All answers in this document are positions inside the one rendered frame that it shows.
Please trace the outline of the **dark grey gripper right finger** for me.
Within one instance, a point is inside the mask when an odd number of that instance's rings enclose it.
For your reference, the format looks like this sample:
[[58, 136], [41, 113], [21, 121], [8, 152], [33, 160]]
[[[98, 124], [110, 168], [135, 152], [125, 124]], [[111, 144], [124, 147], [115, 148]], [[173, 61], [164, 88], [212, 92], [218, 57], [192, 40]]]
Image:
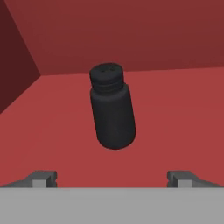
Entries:
[[221, 187], [221, 185], [197, 177], [191, 171], [168, 171], [167, 179], [168, 179], [167, 183], [168, 187], [177, 187], [177, 188]]

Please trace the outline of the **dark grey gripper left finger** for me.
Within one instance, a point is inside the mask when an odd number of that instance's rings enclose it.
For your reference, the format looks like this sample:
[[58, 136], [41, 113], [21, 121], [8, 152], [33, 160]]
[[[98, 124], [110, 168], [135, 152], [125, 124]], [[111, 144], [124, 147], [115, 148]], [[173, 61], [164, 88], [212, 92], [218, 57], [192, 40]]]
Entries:
[[56, 171], [33, 171], [24, 179], [3, 185], [3, 187], [13, 188], [47, 188], [57, 186]]

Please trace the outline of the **red cabinet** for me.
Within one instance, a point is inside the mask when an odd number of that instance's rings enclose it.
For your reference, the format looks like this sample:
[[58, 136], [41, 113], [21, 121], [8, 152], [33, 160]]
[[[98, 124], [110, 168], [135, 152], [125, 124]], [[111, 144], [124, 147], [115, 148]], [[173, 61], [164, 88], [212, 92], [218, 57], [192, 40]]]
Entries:
[[[120, 64], [136, 139], [97, 141], [89, 70]], [[169, 170], [224, 185], [224, 0], [0, 0], [0, 185], [159, 187]]]

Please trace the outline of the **black shaker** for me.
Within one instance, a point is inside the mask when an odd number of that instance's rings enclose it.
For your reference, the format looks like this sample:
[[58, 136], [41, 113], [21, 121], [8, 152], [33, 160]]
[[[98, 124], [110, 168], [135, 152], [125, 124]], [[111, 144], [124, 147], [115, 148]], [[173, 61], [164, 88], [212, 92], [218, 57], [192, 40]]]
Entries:
[[130, 87], [124, 81], [123, 68], [116, 63], [103, 63], [94, 66], [89, 77], [98, 141], [112, 150], [130, 145], [136, 137], [136, 124]]

